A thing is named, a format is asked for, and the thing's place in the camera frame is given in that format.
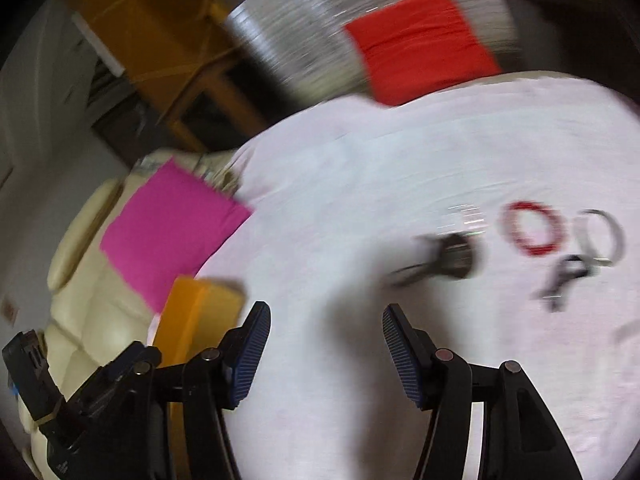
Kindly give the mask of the cream leather headboard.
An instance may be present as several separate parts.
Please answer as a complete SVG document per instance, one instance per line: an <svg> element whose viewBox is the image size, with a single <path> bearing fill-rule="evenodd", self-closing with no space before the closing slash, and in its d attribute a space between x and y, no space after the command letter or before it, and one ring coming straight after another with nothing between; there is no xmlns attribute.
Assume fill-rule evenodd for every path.
<svg viewBox="0 0 640 480"><path fill-rule="evenodd" d="M232 156L158 150L139 160L128 176L104 181L70 222L50 264L50 321L39 335L49 372L66 398L131 341L147 341L154 324L150 307L100 251L107 227L169 159L211 188L233 194L239 180L231 170Z"/></svg>

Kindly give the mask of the red cushion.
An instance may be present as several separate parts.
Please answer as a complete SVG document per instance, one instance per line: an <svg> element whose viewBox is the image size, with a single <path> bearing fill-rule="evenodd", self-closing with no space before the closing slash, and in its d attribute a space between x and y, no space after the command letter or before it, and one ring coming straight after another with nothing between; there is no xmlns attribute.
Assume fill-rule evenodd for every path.
<svg viewBox="0 0 640 480"><path fill-rule="evenodd" d="M372 96L384 105L501 73L454 0L400 0L344 29L362 57Z"/></svg>

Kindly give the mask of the pale pink textured bedspread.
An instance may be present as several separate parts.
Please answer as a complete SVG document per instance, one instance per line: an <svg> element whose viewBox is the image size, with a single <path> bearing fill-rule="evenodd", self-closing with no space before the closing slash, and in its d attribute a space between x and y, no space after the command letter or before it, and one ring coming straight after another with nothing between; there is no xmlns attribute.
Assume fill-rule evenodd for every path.
<svg viewBox="0 0 640 480"><path fill-rule="evenodd" d="M203 278L265 301L271 333L250 394L226 417L245 479L408 479L427 414L406 397L382 334L399 304L472 363L522 364L587 479L609 479L639 439L639 107L594 82L518 78L385 107L351 96L280 122L236 152L252 215ZM529 258L503 213L530 200L572 228L612 214L623 260L541 291L555 256ZM448 276L390 272L447 239Z"/></svg>

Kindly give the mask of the silver cuff bangle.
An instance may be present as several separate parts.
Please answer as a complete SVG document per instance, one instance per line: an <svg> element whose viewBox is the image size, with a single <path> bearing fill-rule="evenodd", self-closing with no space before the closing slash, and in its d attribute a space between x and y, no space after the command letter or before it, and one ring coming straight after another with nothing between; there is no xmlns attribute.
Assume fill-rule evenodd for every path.
<svg viewBox="0 0 640 480"><path fill-rule="evenodd" d="M588 228L588 221L590 217L599 217L604 220L608 226L608 232L610 232L612 238L612 250L608 255L597 248L591 240ZM575 219L575 235L577 243L582 252L597 266L602 268L610 268L616 266L620 260L623 259L626 250L625 233L620 225L620 222L607 211L602 209L590 208L578 211Z"/></svg>

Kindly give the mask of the magenta cushion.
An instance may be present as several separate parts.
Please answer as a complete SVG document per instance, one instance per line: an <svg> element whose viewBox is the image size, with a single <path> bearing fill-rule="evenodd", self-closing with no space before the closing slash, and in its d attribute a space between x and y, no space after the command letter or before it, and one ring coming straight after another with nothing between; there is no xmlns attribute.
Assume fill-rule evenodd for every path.
<svg viewBox="0 0 640 480"><path fill-rule="evenodd" d="M251 214L168 160L108 226L100 249L150 310L160 313L174 281L197 274Z"/></svg>

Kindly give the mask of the orange cardboard jewelry box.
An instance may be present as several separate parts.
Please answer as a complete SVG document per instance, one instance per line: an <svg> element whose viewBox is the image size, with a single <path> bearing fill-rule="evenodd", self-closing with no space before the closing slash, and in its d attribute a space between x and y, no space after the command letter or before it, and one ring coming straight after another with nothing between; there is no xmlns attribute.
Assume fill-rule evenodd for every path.
<svg viewBox="0 0 640 480"><path fill-rule="evenodd" d="M160 460L168 479L237 479L224 410L234 396L233 338L244 296L227 286L177 278L153 346L162 354L154 394Z"/></svg>

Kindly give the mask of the wooden side table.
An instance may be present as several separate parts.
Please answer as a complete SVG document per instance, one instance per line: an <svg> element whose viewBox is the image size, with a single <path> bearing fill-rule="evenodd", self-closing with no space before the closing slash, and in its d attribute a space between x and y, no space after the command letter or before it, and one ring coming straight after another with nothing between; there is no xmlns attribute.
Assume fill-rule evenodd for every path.
<svg viewBox="0 0 640 480"><path fill-rule="evenodd" d="M64 1L185 148L205 150L182 120L201 94L240 133L256 136L266 128L265 119L228 77L242 52L206 16L204 0Z"/></svg>

